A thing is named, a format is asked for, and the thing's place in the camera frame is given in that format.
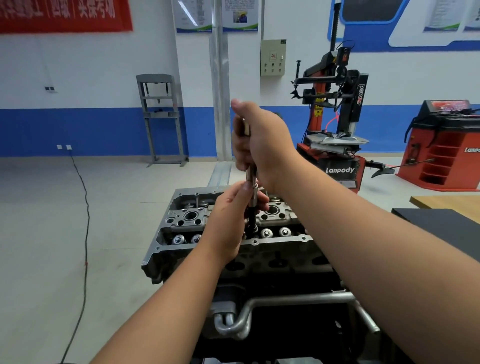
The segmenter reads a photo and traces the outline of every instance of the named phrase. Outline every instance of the blue wall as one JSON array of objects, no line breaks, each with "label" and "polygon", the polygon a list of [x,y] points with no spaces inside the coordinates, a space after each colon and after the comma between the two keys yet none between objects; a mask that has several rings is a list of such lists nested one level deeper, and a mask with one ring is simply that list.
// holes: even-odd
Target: blue wall
[{"label": "blue wall", "polygon": [[[308,106],[269,106],[285,120],[294,143],[307,126]],[[363,152],[403,152],[403,136],[419,105],[363,106],[356,134],[370,142]],[[181,125],[185,153],[215,157],[213,107],[183,108]],[[327,109],[324,125],[334,117]],[[178,154],[174,120],[151,122],[158,155]],[[336,129],[336,122],[329,130]],[[0,109],[0,157],[64,156],[57,144],[70,144],[78,156],[148,155],[141,108],[114,109]]]}]

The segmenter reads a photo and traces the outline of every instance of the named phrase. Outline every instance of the warning sticker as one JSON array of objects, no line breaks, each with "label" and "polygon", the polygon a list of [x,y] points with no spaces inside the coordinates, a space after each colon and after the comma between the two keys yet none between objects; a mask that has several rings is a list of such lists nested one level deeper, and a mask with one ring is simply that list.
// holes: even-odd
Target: warning sticker
[{"label": "warning sticker", "polygon": [[[316,98],[315,102],[322,102],[324,100],[325,100],[324,98]],[[324,112],[323,106],[315,105],[315,108],[313,109],[313,116],[314,117],[322,116],[323,112]]]}]

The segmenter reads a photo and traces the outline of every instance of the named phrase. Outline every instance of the electrical box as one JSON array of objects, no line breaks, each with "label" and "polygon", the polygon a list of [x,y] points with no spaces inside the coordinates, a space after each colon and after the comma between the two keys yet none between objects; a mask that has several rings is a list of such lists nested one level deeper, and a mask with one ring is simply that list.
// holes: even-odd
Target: electrical box
[{"label": "electrical box", "polygon": [[260,76],[285,75],[286,39],[262,40],[260,45]]}]

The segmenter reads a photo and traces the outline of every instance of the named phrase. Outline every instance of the hand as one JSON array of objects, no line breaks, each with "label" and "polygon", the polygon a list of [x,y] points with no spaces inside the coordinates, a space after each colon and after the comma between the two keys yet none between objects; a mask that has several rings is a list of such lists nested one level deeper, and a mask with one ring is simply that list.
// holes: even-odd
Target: hand
[{"label": "hand", "polygon": [[[284,121],[251,101],[233,99],[232,145],[239,170],[247,170],[255,161],[257,178],[265,189],[279,193],[276,183],[286,172],[288,162],[298,158]],[[243,120],[250,125],[251,136],[244,135]]]},{"label": "hand", "polygon": [[[215,201],[199,246],[208,247],[225,265],[235,258],[245,230],[245,209],[253,195],[252,185],[237,182]],[[258,191],[258,208],[268,210],[268,197]]]}]

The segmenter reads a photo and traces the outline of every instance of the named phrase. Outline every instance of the wooden tabletop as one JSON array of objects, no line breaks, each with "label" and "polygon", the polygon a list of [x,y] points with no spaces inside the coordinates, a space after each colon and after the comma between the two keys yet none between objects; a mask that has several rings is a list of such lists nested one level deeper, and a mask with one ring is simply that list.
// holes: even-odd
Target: wooden tabletop
[{"label": "wooden tabletop", "polygon": [[480,194],[412,196],[410,202],[420,208],[450,208],[480,224]]}]

